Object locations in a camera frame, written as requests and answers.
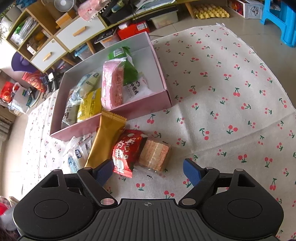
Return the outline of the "green snack packet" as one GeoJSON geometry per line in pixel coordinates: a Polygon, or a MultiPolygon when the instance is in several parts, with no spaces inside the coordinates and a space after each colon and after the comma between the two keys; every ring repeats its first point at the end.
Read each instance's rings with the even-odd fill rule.
{"type": "Polygon", "coordinates": [[[110,52],[108,59],[121,61],[121,66],[123,67],[123,85],[131,84],[138,79],[138,71],[133,64],[128,46],[122,46],[110,52]]]}

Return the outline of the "red snack packet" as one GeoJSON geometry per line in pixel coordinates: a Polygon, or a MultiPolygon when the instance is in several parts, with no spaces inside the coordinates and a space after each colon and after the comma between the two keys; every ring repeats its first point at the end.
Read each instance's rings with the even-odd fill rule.
{"type": "Polygon", "coordinates": [[[125,130],[112,152],[114,173],[132,178],[135,163],[147,141],[147,135],[139,130],[125,130]]]}

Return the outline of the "silver cookie snack pack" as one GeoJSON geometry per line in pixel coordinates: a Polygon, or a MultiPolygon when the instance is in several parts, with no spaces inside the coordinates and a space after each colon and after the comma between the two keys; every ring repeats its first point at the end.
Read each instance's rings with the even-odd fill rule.
{"type": "Polygon", "coordinates": [[[66,128],[77,122],[77,113],[80,104],[66,104],[64,116],[62,118],[61,128],[66,128]]]}

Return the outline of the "cherry print tablecloth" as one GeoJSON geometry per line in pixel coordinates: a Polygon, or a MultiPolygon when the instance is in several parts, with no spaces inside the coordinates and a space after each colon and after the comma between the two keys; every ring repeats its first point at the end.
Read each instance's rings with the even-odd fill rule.
{"type": "Polygon", "coordinates": [[[146,35],[126,39],[138,71],[153,95],[131,113],[127,126],[171,146],[159,174],[135,168],[113,174],[105,185],[117,200],[180,200],[193,188],[183,160],[221,172],[247,171],[283,208],[276,233],[295,239],[295,108],[280,82],[238,36],[224,26],[194,27],[154,40],[163,78],[148,55],[146,35]]]}

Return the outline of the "orange white snack packet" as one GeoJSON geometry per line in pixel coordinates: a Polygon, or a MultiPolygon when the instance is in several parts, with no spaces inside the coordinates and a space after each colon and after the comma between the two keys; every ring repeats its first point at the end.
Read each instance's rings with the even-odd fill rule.
{"type": "Polygon", "coordinates": [[[79,144],[81,144],[82,142],[84,142],[85,140],[91,140],[91,143],[94,142],[94,139],[96,137],[96,132],[93,133],[88,133],[86,135],[83,135],[82,137],[79,138],[79,144]]]}

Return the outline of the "pink wafer snack pack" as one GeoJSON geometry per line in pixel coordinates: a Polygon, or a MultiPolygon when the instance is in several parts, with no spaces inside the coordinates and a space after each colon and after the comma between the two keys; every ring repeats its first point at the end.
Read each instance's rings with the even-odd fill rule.
{"type": "Polygon", "coordinates": [[[102,69],[101,104],[112,110],[123,104],[123,67],[121,61],[105,61],[102,69]]]}

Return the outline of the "white bread pack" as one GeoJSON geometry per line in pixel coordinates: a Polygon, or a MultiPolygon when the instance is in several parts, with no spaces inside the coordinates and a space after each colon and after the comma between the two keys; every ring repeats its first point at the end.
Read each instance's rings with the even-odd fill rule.
{"type": "Polygon", "coordinates": [[[66,106],[72,107],[83,103],[86,96],[97,85],[100,76],[101,73],[98,70],[84,75],[78,84],[70,89],[66,106]]]}
{"type": "Polygon", "coordinates": [[[66,148],[66,157],[71,173],[76,173],[78,170],[85,167],[91,147],[91,140],[85,140],[79,144],[79,139],[72,137],[66,148]]]}

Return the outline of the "red flat box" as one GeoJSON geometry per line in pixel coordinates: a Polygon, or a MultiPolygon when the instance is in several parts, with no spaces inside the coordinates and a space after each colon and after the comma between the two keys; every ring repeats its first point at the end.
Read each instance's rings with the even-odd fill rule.
{"type": "Polygon", "coordinates": [[[125,22],[118,26],[117,34],[121,40],[127,39],[134,35],[147,32],[150,33],[150,29],[146,21],[141,21],[139,23],[125,22]]]}

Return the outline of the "yellow snack packet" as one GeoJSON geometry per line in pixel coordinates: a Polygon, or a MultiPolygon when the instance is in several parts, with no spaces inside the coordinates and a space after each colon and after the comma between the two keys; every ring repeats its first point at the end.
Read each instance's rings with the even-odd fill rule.
{"type": "Polygon", "coordinates": [[[101,88],[98,88],[90,93],[80,104],[77,113],[77,122],[82,122],[94,115],[101,113],[101,88]]]}

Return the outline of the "white shopping bag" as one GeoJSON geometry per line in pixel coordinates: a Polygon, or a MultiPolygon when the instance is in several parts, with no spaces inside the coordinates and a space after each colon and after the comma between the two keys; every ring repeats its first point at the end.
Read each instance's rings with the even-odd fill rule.
{"type": "Polygon", "coordinates": [[[20,113],[26,114],[32,106],[32,102],[35,100],[35,94],[33,90],[30,87],[24,88],[17,82],[14,84],[11,94],[11,108],[20,113]]]}

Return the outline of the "yellow egg tray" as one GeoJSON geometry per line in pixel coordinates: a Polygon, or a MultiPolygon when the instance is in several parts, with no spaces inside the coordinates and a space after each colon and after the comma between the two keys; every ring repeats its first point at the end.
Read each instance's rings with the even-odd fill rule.
{"type": "Polygon", "coordinates": [[[230,14],[220,6],[214,4],[201,4],[193,8],[194,15],[200,19],[230,18],[230,14]]]}

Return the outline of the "silver white small packet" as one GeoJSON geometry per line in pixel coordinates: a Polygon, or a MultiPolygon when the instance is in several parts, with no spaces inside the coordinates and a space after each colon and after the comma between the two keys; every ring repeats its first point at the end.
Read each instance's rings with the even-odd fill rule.
{"type": "Polygon", "coordinates": [[[147,80],[145,76],[141,74],[136,81],[123,86],[123,103],[132,102],[143,97],[149,96],[153,93],[154,92],[150,90],[147,85],[147,80]]]}

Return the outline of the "clear cracker stack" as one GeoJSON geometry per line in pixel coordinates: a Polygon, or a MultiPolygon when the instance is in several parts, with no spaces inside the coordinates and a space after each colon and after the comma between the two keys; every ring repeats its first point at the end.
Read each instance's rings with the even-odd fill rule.
{"type": "Polygon", "coordinates": [[[137,164],[157,172],[167,167],[171,146],[165,143],[147,140],[140,153],[137,164]]]}

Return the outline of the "blue plastic stool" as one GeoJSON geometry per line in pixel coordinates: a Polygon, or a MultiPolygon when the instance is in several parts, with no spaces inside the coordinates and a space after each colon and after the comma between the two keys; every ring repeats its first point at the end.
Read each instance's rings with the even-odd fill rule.
{"type": "Polygon", "coordinates": [[[280,11],[271,9],[271,2],[264,1],[261,24],[270,20],[281,30],[281,41],[287,46],[295,47],[295,1],[280,1],[280,11]]]}

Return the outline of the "gold wrapper bar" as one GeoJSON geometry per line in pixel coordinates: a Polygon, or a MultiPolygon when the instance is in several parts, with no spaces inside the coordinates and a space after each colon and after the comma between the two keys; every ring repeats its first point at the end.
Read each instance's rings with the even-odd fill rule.
{"type": "Polygon", "coordinates": [[[111,158],[112,150],[125,130],[126,118],[103,110],[100,126],[91,147],[85,167],[96,168],[111,158]]]}

